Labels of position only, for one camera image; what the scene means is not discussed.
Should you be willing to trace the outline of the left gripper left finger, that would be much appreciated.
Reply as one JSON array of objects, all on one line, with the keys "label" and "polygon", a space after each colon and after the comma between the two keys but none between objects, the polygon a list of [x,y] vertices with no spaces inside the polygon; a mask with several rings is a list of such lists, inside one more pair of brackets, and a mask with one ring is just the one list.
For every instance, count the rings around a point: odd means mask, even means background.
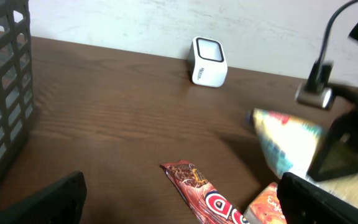
[{"label": "left gripper left finger", "polygon": [[85,177],[81,171],[74,171],[1,210],[0,223],[79,224],[85,200]]}]

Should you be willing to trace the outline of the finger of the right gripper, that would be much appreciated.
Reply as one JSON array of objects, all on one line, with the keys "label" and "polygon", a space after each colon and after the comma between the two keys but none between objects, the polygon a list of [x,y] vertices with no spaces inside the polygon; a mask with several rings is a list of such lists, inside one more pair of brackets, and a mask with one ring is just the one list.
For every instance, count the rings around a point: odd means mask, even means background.
[{"label": "finger of the right gripper", "polygon": [[358,111],[335,119],[323,138],[308,175],[315,181],[358,173]]}]

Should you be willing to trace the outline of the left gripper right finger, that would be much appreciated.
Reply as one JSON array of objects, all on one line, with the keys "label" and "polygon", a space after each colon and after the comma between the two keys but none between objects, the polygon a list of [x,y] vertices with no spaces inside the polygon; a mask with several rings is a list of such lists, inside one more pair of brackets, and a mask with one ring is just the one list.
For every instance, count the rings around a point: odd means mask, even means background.
[{"label": "left gripper right finger", "polygon": [[291,172],[283,174],[277,197],[287,223],[358,224],[358,208]]}]

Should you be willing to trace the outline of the orange tissue pack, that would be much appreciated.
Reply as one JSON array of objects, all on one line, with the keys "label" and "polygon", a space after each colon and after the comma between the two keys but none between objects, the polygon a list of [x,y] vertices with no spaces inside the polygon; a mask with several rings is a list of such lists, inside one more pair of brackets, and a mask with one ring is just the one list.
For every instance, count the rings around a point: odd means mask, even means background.
[{"label": "orange tissue pack", "polygon": [[252,201],[244,212],[250,224],[287,224],[277,198],[278,184],[272,182]]}]

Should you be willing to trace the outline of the yellow snack chip bag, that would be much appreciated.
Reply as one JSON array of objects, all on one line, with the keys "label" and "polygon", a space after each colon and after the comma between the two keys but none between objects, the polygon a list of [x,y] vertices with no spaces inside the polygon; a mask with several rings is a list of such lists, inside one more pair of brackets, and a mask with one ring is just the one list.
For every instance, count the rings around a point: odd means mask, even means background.
[{"label": "yellow snack chip bag", "polygon": [[291,172],[358,208],[358,173],[315,181],[307,171],[323,140],[321,126],[277,111],[252,109],[247,115],[268,167],[279,178]]}]

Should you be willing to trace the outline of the orange chocolate bar wrapper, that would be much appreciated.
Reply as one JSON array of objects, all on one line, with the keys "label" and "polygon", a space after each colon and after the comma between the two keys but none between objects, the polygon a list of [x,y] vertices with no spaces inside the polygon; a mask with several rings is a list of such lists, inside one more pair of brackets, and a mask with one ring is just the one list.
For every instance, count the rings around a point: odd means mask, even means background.
[{"label": "orange chocolate bar wrapper", "polygon": [[180,160],[160,166],[200,223],[249,223],[191,162]]}]

